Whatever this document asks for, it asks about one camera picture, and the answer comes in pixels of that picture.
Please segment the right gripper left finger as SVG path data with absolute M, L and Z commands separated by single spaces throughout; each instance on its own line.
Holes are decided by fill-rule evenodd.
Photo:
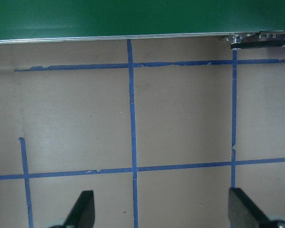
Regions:
M 81 192 L 76 203 L 67 216 L 63 228 L 93 228 L 95 224 L 94 192 Z

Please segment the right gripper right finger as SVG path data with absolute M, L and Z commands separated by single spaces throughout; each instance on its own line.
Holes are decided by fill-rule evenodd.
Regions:
M 272 228 L 272 221 L 241 188 L 228 190 L 228 218 L 234 228 Z

